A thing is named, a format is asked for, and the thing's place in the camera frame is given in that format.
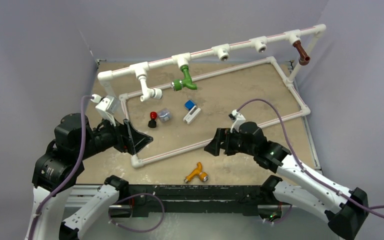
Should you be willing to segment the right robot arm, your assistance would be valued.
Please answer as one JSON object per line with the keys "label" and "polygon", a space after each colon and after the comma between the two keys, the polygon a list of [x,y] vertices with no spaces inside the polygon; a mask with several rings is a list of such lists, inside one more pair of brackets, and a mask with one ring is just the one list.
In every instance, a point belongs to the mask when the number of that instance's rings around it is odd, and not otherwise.
{"label": "right robot arm", "polygon": [[273,172],[263,184],[260,196],[268,204],[276,200],[305,210],[327,223],[344,240],[357,236],[369,213],[368,195],[359,187],[342,186],[295,160],[283,145],[268,140],[254,122],[238,129],[218,128],[204,151],[218,156],[246,154],[263,169]]}

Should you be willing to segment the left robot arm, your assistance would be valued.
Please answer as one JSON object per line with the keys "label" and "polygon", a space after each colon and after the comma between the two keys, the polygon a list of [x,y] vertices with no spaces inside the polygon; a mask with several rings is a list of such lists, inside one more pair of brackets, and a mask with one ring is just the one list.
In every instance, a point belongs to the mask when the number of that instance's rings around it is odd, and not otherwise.
{"label": "left robot arm", "polygon": [[127,119],[116,125],[104,119],[96,128],[91,128],[83,113],[64,116],[54,135],[34,167],[34,204],[26,234],[28,240],[59,238],[63,204],[84,171],[83,160],[110,148],[133,156],[153,141]]}

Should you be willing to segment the orange plastic faucet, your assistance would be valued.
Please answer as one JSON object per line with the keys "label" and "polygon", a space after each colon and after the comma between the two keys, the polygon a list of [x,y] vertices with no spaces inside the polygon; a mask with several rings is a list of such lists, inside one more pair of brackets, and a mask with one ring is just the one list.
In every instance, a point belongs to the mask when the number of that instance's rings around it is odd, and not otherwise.
{"label": "orange plastic faucet", "polygon": [[183,180],[184,183],[190,183],[194,178],[198,178],[201,182],[205,183],[209,180],[209,176],[206,172],[203,171],[203,165],[201,162],[196,164],[196,168],[185,177]]}

